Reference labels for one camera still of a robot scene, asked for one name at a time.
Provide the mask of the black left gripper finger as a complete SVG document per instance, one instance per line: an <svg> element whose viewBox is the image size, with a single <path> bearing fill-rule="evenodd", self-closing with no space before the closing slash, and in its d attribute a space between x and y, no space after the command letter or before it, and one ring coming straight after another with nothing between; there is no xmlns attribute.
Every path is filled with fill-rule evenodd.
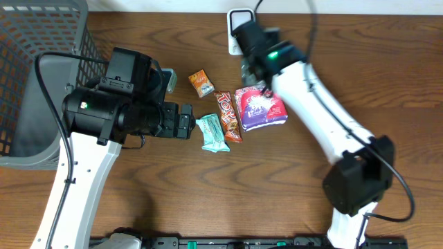
<svg viewBox="0 0 443 249"><path fill-rule="evenodd" d="M179 127L178 128L178 138L180 139L190 139L191 133L194 127Z"/></svg>
<svg viewBox="0 0 443 249"><path fill-rule="evenodd" d="M180 119L192 120L193 118L194 118L194 116L193 116L192 105L191 104L183 104L181 106Z"/></svg>

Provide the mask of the teal snack wrapper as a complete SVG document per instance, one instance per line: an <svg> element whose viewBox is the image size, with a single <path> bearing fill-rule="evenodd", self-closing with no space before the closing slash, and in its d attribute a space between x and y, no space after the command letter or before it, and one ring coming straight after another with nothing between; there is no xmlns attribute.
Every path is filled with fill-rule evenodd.
<svg viewBox="0 0 443 249"><path fill-rule="evenodd" d="M211 113L196 120L204 136L203 150L217 153L219 151L229 152L224 133L216 113Z"/></svg>

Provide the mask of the small orange snack packet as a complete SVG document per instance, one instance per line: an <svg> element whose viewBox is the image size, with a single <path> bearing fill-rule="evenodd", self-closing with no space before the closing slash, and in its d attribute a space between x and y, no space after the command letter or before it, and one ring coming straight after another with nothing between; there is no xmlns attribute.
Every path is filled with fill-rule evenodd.
<svg viewBox="0 0 443 249"><path fill-rule="evenodd" d="M215 86L209 80L204 70L200 70L192 74L188 77L188 79L200 98L212 93L215 90Z"/></svg>

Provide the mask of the red purple liners pack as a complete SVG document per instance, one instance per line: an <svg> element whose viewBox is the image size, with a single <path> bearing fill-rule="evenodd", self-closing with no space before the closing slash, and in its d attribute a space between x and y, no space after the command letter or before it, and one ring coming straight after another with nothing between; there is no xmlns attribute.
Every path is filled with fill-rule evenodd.
<svg viewBox="0 0 443 249"><path fill-rule="evenodd" d="M283 101L264 85L247 86L235 91L235 102L244 131L281 125L288 119Z"/></svg>

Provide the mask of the orange Top chocolate bar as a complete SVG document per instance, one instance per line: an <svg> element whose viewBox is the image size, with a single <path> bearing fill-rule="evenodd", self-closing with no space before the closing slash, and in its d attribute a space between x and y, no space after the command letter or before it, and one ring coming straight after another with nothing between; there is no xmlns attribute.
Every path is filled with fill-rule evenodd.
<svg viewBox="0 0 443 249"><path fill-rule="evenodd" d="M221 112L221 123L225 130L225 139L231 142L243 142L230 93L228 91L218 91L214 95Z"/></svg>

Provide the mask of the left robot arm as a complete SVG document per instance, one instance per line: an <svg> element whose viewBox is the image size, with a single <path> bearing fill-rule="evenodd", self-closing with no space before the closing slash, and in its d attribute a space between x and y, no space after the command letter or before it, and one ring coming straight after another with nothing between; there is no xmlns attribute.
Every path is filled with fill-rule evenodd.
<svg viewBox="0 0 443 249"><path fill-rule="evenodd" d="M107 71L69 93L52 114L60 157L34 248L87 248L100 197L127 136L188 139L189 104L165 100L176 73L134 50L114 48Z"/></svg>

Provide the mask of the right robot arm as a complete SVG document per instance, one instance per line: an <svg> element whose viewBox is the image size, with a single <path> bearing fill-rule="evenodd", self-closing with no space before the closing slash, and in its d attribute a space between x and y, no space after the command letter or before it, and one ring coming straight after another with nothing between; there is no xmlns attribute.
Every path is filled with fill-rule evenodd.
<svg viewBox="0 0 443 249"><path fill-rule="evenodd" d="M251 74L293 110L332 166L323 179L323 190L334 207L329 242L335 248L362 245L367 228L363 217L392 185L392 141L387 136L375 138L359 124L291 42L272 38L254 21L240 24L231 35Z"/></svg>

